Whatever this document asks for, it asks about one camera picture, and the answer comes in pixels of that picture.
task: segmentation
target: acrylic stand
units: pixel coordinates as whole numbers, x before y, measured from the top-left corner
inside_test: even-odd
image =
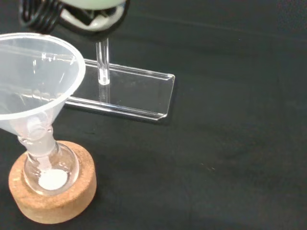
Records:
[[[130,117],[167,116],[175,76],[109,63],[108,39],[96,43],[97,60],[86,59],[86,74],[67,105]]]

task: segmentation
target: white powder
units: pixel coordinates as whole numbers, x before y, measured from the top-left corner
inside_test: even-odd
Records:
[[[67,172],[61,169],[50,169],[42,172],[38,184],[46,190],[56,190],[67,182]]]

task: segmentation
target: black tablecloth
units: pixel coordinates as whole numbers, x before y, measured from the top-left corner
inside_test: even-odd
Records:
[[[42,226],[20,213],[8,173],[24,148],[0,131],[0,229],[307,229],[304,4],[188,2],[134,0],[110,37],[112,62],[176,75],[168,118],[64,108],[54,123],[96,164],[80,216]],[[0,12],[0,33],[26,31],[15,2]],[[54,35],[95,58],[93,44]]]

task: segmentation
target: metal spring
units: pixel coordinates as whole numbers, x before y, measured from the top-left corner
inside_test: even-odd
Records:
[[[49,34],[56,26],[64,4],[58,0],[19,0],[21,26]]]

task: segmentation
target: clear funnel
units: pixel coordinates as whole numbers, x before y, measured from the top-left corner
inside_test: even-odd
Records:
[[[0,128],[27,148],[25,181],[39,194],[64,192],[77,179],[79,163],[54,140],[52,123],[84,78],[81,53],[52,36],[4,34],[0,71]]]

